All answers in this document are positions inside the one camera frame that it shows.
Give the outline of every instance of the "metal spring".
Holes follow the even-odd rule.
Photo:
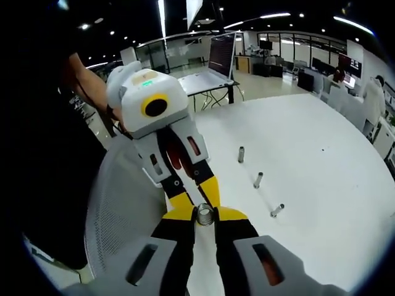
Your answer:
[[[214,211],[212,207],[206,203],[198,205],[196,221],[201,226],[211,225],[214,222]]]

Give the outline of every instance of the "white tabletop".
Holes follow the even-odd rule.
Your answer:
[[[395,230],[395,183],[374,147],[342,115],[298,94],[207,110],[196,114],[196,123],[222,205],[247,214],[260,235],[297,255],[308,275],[351,290],[375,268]],[[239,146],[246,151],[243,164]],[[257,190],[252,183],[259,171],[264,178]],[[200,199],[196,191],[191,195]],[[285,209],[269,217],[280,203]],[[197,228],[191,295],[223,293],[213,233]]]

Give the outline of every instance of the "laptop screen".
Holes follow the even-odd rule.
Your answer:
[[[228,78],[230,78],[233,64],[235,39],[235,33],[211,38],[209,68]]]

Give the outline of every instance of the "table leg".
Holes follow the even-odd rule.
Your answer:
[[[229,104],[235,103],[235,97],[233,94],[233,85],[228,86],[228,98],[229,98]]]

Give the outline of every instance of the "mesh chair back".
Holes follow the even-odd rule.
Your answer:
[[[85,248],[94,277],[109,257],[139,236],[150,236],[166,213],[165,194],[141,169],[131,140],[113,138],[91,191]]]

